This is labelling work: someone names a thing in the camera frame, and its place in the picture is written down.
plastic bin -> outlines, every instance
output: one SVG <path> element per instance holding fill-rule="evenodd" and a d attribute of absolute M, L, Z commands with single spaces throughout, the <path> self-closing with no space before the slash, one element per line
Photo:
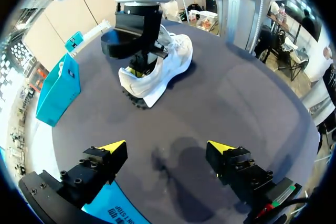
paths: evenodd
<path fill-rule="evenodd" d="M 59 63 L 64 62 L 59 76 Z M 36 118 L 54 127 L 80 93 L 79 67 L 66 53 L 47 76 L 37 103 Z"/>
<path fill-rule="evenodd" d="M 199 13 L 200 18 L 196 23 L 196 27 L 203 29 L 205 31 L 209 31 L 217 21 L 217 13 L 208 12 L 207 10 L 203 10 Z"/>

dark gray table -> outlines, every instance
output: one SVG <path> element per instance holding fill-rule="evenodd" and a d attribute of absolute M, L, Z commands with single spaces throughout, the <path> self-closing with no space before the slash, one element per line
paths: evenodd
<path fill-rule="evenodd" d="M 242 223 L 249 209 L 222 186 L 205 160 L 208 140 L 244 146 L 257 164 L 304 185 L 318 133 L 300 100 L 259 60 L 202 30 L 164 21 L 187 34 L 193 62 L 150 110 L 121 92 L 118 69 L 100 38 L 80 51 L 81 94 L 52 130 L 59 169 L 89 146 L 126 140 L 129 158 L 117 183 L 152 223 Z"/>

teal box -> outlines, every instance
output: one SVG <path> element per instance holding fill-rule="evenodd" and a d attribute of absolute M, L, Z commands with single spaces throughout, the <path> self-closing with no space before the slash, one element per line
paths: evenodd
<path fill-rule="evenodd" d="M 63 62 L 63 68 L 59 76 L 60 62 Z M 36 118 L 54 127 L 79 93 L 79 66 L 70 54 L 66 53 L 43 83 Z"/>
<path fill-rule="evenodd" d="M 78 31 L 65 43 L 65 48 L 68 52 L 72 52 L 83 41 L 83 35 L 80 31 Z"/>

desk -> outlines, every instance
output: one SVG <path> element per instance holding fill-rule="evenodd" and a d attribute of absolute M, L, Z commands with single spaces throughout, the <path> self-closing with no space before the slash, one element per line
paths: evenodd
<path fill-rule="evenodd" d="M 72 168 L 90 146 L 126 140 L 129 158 L 116 181 L 149 222 L 243 223 L 249 209 L 208 165 L 206 142 L 243 146 L 276 182 L 288 176 L 304 185 L 317 129 L 290 88 L 248 52 L 188 25 L 162 24 L 190 37 L 193 62 L 150 110 L 122 93 L 118 70 L 130 59 L 106 57 L 99 37 L 75 56 L 81 93 L 52 128 L 58 168 Z"/>
<path fill-rule="evenodd" d="M 294 44 L 296 43 L 296 41 L 298 40 L 298 37 L 299 37 L 299 33 L 300 33 L 300 29 L 301 29 L 301 24 L 299 23 L 299 28 L 298 28 L 298 31 L 295 35 L 291 34 L 289 32 L 289 27 L 286 23 L 283 23 L 283 22 L 279 22 L 279 20 L 275 17 L 274 14 L 270 14 L 270 15 L 267 15 L 268 18 L 270 18 L 271 20 L 273 20 L 277 26 L 278 26 L 278 29 L 276 31 L 276 34 L 278 33 L 278 30 L 279 28 L 283 29 L 289 36 L 291 36 L 293 39 L 294 39 Z"/>

shoe laces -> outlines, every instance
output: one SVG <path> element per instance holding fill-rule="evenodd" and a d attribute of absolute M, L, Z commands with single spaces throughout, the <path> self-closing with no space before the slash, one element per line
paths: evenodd
<path fill-rule="evenodd" d="M 183 46 L 183 41 L 181 39 L 173 39 L 173 42 L 171 42 L 168 45 L 168 52 L 172 53 L 174 50 L 178 50 Z"/>

